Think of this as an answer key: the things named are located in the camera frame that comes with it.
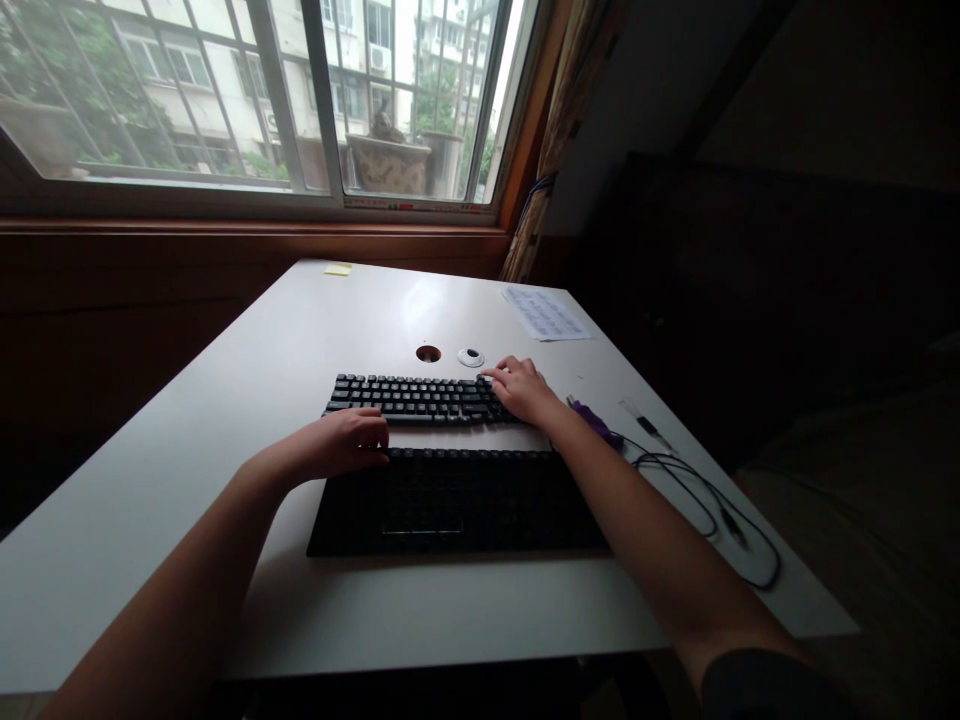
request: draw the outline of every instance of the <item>sticky note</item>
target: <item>sticky note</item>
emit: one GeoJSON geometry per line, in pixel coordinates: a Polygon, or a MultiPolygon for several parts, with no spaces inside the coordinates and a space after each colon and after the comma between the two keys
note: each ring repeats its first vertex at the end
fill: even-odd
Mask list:
{"type": "Polygon", "coordinates": [[[353,265],[350,263],[330,263],[323,272],[327,275],[349,275],[351,270],[353,265]]]}

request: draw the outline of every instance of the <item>curtain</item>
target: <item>curtain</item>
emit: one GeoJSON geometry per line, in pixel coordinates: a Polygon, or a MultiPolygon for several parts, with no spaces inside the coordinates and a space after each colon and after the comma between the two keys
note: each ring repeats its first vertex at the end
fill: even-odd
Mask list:
{"type": "Polygon", "coordinates": [[[538,179],[520,214],[501,280],[525,282],[530,274],[560,163],[580,129],[590,93],[613,52],[625,12],[625,0],[574,0],[554,78],[538,179]]]}

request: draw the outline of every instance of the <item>keyboard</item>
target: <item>keyboard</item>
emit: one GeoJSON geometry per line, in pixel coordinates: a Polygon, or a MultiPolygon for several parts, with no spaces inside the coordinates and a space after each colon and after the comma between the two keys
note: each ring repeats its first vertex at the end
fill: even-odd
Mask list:
{"type": "Polygon", "coordinates": [[[386,452],[388,466],[327,480],[307,555],[608,549],[558,453],[386,452]]]}
{"type": "Polygon", "coordinates": [[[473,380],[337,375],[323,413],[375,407],[391,425],[450,426],[521,422],[493,394],[486,375],[473,380]]]}

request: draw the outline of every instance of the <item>desk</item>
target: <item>desk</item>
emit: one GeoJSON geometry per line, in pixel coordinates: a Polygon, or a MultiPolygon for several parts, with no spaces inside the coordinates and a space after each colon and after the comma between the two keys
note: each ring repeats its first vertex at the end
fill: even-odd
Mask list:
{"type": "MultiPolygon", "coordinates": [[[[538,343],[500,294],[502,283],[325,262],[290,269],[0,544],[0,694],[57,688],[203,514],[237,467],[316,419],[337,373],[469,378],[457,361],[529,356],[561,397],[587,403],[647,446],[619,406],[631,397],[679,454],[778,543],[783,577],[763,600],[797,637],[856,631],[839,604],[764,521],[600,328],[566,292],[593,340],[538,343]],[[442,352],[425,365],[423,344],[442,352]]],[[[543,449],[518,426],[397,428],[412,447],[543,449]]],[[[652,482],[695,524],[672,481],[652,482]]],[[[257,566],[225,677],[404,668],[609,653],[667,643],[611,558],[324,561],[305,555],[322,481],[281,506],[257,566]]],[[[709,495],[691,485],[709,507],[709,495]]],[[[719,551],[763,577],[755,539],[719,551]]]]}

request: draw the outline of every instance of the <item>sleeve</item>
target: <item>sleeve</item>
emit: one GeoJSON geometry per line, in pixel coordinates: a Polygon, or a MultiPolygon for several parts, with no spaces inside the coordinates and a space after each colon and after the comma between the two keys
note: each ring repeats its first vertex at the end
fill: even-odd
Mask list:
{"type": "Polygon", "coordinates": [[[859,717],[823,675],[769,650],[735,650],[714,660],[701,698],[705,720],[859,717]]]}

